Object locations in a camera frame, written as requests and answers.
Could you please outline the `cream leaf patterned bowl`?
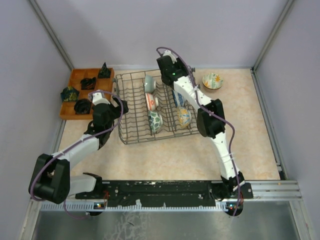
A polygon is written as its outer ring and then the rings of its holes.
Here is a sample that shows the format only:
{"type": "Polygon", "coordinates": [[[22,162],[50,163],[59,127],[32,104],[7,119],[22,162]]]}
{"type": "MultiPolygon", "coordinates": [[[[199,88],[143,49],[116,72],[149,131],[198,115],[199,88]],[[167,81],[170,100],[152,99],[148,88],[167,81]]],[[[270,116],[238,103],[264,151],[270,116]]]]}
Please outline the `cream leaf patterned bowl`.
{"type": "Polygon", "coordinates": [[[223,85],[223,78],[217,73],[208,73],[202,78],[203,85],[210,90],[220,89],[223,85]]]}

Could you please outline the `grey wire dish rack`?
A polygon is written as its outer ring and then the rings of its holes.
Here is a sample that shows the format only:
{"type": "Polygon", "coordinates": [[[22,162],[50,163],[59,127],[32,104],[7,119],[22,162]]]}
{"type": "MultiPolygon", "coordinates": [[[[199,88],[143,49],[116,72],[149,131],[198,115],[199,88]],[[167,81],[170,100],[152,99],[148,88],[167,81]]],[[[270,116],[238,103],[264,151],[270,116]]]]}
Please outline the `grey wire dish rack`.
{"type": "Polygon", "coordinates": [[[127,101],[128,106],[128,113],[118,126],[118,135],[124,144],[138,144],[199,134],[196,121],[197,111],[188,102],[184,104],[184,107],[190,111],[191,121],[187,127],[181,127],[172,89],[162,83],[160,70],[119,70],[114,74],[113,81],[114,91],[122,100],[127,101]],[[155,133],[150,127],[144,90],[147,75],[156,81],[153,96],[158,98],[159,106],[155,111],[163,119],[162,126],[155,133]]]}

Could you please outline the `dark speckled bowl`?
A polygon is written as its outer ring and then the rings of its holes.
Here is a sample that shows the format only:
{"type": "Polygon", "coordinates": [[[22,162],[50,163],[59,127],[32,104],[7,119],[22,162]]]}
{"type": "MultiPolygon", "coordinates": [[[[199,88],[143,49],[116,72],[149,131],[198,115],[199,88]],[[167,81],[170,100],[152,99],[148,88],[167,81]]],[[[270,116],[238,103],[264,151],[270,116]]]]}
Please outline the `dark speckled bowl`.
{"type": "Polygon", "coordinates": [[[219,88],[209,88],[207,86],[203,86],[205,91],[208,92],[208,93],[216,93],[217,91],[219,91],[222,87],[219,87],[219,88]]]}

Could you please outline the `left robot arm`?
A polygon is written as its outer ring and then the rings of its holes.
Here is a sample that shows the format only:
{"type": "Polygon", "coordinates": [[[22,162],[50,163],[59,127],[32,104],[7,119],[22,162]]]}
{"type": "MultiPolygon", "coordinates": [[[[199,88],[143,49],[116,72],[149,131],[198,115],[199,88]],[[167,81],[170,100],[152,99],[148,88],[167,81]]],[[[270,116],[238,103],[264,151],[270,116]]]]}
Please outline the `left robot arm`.
{"type": "Polygon", "coordinates": [[[127,101],[114,94],[116,105],[113,105],[105,94],[102,90],[89,93],[93,104],[92,121],[78,141],[61,151],[38,156],[28,187],[33,200],[61,204],[67,197],[80,193],[95,199],[103,195],[100,176],[92,173],[71,176],[71,170],[106,144],[113,129],[129,111],[127,101]]]}

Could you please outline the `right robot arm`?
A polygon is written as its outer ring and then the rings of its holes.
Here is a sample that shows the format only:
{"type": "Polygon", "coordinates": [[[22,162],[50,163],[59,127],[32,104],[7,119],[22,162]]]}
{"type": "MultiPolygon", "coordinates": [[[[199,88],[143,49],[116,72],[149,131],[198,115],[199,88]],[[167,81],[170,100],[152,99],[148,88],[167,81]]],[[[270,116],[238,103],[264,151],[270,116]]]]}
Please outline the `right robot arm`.
{"type": "Polygon", "coordinates": [[[237,167],[231,150],[235,136],[234,126],[225,119],[223,103],[205,95],[193,75],[194,70],[169,47],[158,47],[157,64],[162,82],[171,87],[193,106],[196,126],[204,138],[209,138],[216,150],[223,192],[229,198],[240,196],[245,184],[243,173],[237,167]]]}

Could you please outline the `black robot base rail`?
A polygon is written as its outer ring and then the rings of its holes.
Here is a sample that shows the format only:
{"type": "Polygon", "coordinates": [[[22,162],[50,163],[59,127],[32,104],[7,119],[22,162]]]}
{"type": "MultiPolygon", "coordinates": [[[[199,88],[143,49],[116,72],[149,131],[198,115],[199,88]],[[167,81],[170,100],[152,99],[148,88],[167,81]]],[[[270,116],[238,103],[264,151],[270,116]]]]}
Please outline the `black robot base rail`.
{"type": "Polygon", "coordinates": [[[230,191],[222,181],[211,180],[99,180],[91,192],[76,194],[78,200],[102,200],[96,210],[109,208],[141,210],[200,210],[223,208],[228,215],[238,216],[244,200],[254,197],[252,186],[246,182],[240,190],[230,191]]]}

